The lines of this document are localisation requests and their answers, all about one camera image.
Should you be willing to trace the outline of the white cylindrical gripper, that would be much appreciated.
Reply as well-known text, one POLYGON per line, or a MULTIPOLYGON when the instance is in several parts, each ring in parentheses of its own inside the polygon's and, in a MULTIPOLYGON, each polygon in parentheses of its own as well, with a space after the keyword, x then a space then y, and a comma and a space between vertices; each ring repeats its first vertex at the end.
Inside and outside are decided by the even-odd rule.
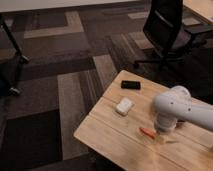
MULTIPOLYGON (((161 134, 171 133, 175 129, 176 124, 177 119, 175 117, 170 117, 167 115, 158 115, 154 121, 154 128, 157 132, 155 134, 155 141, 159 144, 164 144, 165 138, 161 134)), ((167 136, 167 144, 174 144, 178 142, 179 140, 173 134, 169 134, 167 136)))

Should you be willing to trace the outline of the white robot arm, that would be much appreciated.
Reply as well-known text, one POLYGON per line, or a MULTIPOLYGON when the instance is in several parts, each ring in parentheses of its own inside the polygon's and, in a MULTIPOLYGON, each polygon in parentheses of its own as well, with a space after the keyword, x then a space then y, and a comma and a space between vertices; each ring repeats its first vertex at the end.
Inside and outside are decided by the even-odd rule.
POLYGON ((156 112, 154 128, 160 134, 171 133, 179 120, 213 132, 213 105, 193 102, 184 86, 174 86, 156 95, 152 104, 156 112))

